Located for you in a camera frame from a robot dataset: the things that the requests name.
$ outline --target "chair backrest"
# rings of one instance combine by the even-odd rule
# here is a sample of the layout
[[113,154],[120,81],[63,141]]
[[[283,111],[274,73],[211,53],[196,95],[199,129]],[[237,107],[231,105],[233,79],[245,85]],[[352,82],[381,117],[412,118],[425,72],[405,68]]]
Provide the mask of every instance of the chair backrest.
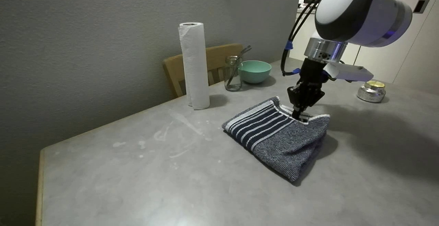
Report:
[[[206,48],[207,58],[207,78],[209,85],[224,80],[223,67],[227,56],[237,56],[242,50],[242,44],[226,44]],[[169,57],[163,60],[165,70],[171,90],[174,96],[181,97],[186,94],[185,69],[183,67],[183,55]]]

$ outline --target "gray table top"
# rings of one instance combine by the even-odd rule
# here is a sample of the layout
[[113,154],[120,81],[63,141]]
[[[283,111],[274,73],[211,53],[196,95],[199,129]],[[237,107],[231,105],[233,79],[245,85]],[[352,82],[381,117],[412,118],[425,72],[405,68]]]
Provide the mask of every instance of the gray table top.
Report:
[[370,104],[359,82],[326,83],[307,112],[331,115],[328,134],[292,185],[221,129],[269,97],[289,105],[298,76],[272,65],[241,92],[212,85],[208,109],[177,98],[45,148],[42,225],[439,224],[439,96],[389,84]]

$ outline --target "towel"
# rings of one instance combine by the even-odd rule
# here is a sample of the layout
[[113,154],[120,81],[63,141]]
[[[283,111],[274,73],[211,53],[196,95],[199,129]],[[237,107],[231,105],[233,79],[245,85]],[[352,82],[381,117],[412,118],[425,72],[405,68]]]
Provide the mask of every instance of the towel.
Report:
[[318,154],[329,115],[291,117],[292,109],[270,98],[223,123],[223,129],[260,161],[296,181]]

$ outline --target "paper towel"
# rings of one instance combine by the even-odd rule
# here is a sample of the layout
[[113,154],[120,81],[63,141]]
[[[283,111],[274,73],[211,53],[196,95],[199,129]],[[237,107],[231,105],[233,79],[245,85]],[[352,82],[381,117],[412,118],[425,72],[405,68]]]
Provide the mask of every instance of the paper towel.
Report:
[[194,110],[210,105],[203,23],[181,23],[180,45],[185,68],[186,97]]

